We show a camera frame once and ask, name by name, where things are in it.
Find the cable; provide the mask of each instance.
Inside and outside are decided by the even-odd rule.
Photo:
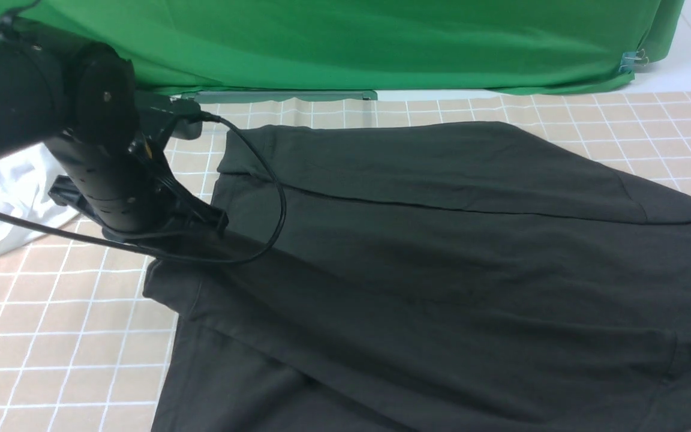
[[[280,212],[279,221],[277,221],[277,227],[274,230],[274,233],[271,234],[271,237],[268,239],[268,241],[266,241],[263,248],[261,248],[260,251],[256,252],[250,257],[242,258],[241,260],[216,260],[211,258],[170,254],[168,252],[157,251],[150,248],[143,248],[141,246],[132,246],[131,244],[118,243],[117,241],[110,241],[104,238],[96,238],[88,235],[81,235],[80,233],[66,232],[66,230],[53,229],[52,227],[47,227],[46,225],[37,224],[31,221],[25,221],[24,219],[19,219],[4,213],[0,213],[0,221],[5,222],[7,224],[16,225],[17,227],[22,227],[23,229],[34,230],[35,232],[48,233],[49,235],[57,235],[58,237],[68,238],[69,240],[82,241],[84,243],[96,244],[98,246],[105,246],[107,248],[115,248],[121,251],[150,255],[152,257],[156,257],[162,260],[171,260],[171,262],[198,263],[198,265],[241,265],[242,263],[249,263],[253,262],[253,260],[257,260],[258,258],[263,256],[265,252],[270,251],[271,248],[274,247],[274,243],[277,242],[277,239],[279,238],[279,235],[281,234],[282,229],[284,227],[284,222],[286,221],[287,199],[284,193],[284,187],[282,186],[282,182],[277,177],[277,173],[274,172],[274,169],[271,168],[271,164],[269,164],[269,162],[266,161],[266,158],[263,156],[263,154],[260,153],[260,151],[258,151],[258,149],[250,142],[250,140],[248,140],[247,137],[244,136],[244,133],[241,132],[241,129],[236,128],[236,126],[233,125],[233,123],[231,123],[228,120],[225,120],[225,118],[222,118],[218,115],[212,115],[206,112],[201,113],[200,119],[203,121],[213,121],[216,123],[222,123],[223,125],[227,126],[227,128],[230,129],[230,131],[236,134],[236,136],[238,136],[239,139],[241,139],[242,142],[244,142],[244,145],[247,145],[247,148],[249,148],[250,151],[252,151],[253,155],[255,155],[260,164],[263,165],[263,168],[266,170],[269,177],[271,177],[271,181],[274,182],[274,186],[277,187],[277,192],[279,192]]]

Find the binder clip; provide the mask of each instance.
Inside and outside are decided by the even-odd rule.
[[[647,53],[644,49],[623,52],[623,58],[620,60],[620,68],[617,71],[630,72],[633,71],[636,66],[646,66],[649,65],[649,63],[650,58],[647,57]]]

